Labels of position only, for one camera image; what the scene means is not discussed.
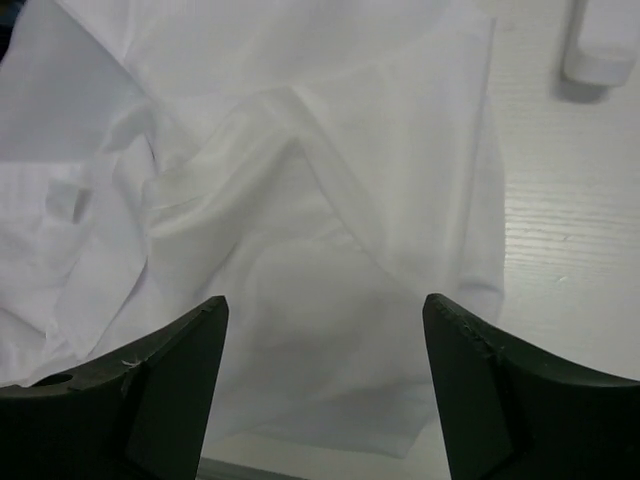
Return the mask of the white shirt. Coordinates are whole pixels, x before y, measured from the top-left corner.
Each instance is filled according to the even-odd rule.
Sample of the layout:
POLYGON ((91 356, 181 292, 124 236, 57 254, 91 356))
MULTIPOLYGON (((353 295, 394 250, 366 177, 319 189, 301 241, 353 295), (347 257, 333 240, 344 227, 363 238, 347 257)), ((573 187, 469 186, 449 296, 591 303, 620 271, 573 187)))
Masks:
POLYGON ((504 297, 472 1, 29 1, 1 64, 1 381, 229 304, 206 439, 402 458, 421 310, 504 297))

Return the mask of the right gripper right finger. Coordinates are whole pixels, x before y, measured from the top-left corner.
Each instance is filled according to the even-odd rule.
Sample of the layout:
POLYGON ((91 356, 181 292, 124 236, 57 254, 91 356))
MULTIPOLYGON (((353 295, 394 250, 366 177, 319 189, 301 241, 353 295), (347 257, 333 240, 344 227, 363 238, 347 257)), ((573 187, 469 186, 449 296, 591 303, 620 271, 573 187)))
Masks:
POLYGON ((639 383, 556 356, 441 294, 423 308, 454 479, 636 479, 639 383))

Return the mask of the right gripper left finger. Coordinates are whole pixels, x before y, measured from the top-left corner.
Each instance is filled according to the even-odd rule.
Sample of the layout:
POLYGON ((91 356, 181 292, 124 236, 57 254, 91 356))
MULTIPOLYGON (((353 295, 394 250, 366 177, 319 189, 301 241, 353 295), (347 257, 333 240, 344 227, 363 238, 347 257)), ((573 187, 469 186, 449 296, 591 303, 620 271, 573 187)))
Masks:
POLYGON ((95 360, 2 388, 2 478, 195 478, 228 316, 212 297, 95 360))

